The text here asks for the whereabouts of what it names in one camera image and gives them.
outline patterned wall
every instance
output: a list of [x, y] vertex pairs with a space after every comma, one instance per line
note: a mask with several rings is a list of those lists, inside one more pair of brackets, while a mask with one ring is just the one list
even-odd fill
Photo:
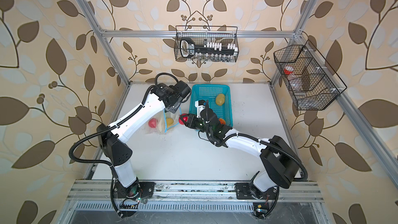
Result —
[[87, 0], [103, 29], [167, 30], [169, 25], [229, 25], [293, 30], [305, 0]]
[[[397, 2], [319, 0], [304, 31], [395, 155]], [[395, 223], [398, 191], [338, 103], [297, 111], [283, 82], [276, 90], [310, 179], [319, 183], [336, 224]]]
[[398, 155], [398, 0], [320, 0], [305, 34]]
[[[113, 38], [112, 46], [133, 82], [152, 82], [156, 74], [172, 73], [190, 82], [267, 82], [276, 70], [272, 53], [286, 46], [283, 38], [239, 39], [237, 62], [177, 62], [174, 39]], [[160, 81], [172, 81], [162, 76]]]
[[[3, 223], [55, 221], [86, 169], [70, 160], [69, 148], [109, 122], [124, 89], [107, 74], [108, 58], [76, 6], [0, 0]], [[97, 145], [75, 155], [92, 158]]]

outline metal vent grate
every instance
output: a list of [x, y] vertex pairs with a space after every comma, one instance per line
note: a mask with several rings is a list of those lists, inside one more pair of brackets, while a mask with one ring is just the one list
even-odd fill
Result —
[[[76, 205], [76, 210], [85, 211], [113, 211], [112, 204], [104, 201], [80, 201]], [[125, 209], [127, 211], [136, 211], [135, 208]], [[155, 212], [252, 212], [253, 204], [251, 202], [151, 202], [147, 204], [139, 204], [138, 211], [155, 211]]]

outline white tabletop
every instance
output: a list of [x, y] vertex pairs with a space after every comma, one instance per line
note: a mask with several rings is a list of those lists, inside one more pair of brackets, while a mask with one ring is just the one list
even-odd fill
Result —
[[[268, 84], [227, 84], [231, 89], [234, 128], [254, 137], [280, 136], [285, 130]], [[148, 84], [133, 84], [119, 117], [141, 101]], [[189, 112], [189, 101], [181, 105]], [[234, 148], [215, 147], [199, 139], [197, 131], [183, 125], [166, 134], [146, 134], [144, 126], [127, 145], [132, 149], [132, 167], [140, 180], [250, 180], [264, 166], [259, 157]], [[99, 164], [92, 179], [111, 179], [109, 167]]]

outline hanging wire basket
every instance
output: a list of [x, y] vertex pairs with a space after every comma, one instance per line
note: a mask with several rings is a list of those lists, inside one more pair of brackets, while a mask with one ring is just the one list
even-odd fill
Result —
[[236, 62], [239, 54], [237, 27], [176, 26], [176, 61]]
[[[316, 50], [315, 45], [307, 41], [305, 45], [290, 45], [274, 52], [276, 67], [297, 110], [324, 110], [347, 89], [320, 52], [325, 64], [316, 61], [313, 56]], [[341, 83], [337, 85], [329, 76]]]

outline yellow fruit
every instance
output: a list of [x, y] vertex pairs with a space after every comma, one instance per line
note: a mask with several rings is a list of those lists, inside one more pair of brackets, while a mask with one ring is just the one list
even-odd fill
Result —
[[216, 104], [219, 106], [222, 106], [222, 104], [224, 104], [224, 102], [225, 102], [225, 95], [223, 93], [220, 93], [219, 95], [217, 95]]
[[174, 123], [174, 120], [172, 118], [167, 118], [166, 123], [167, 123], [167, 126], [170, 127]]

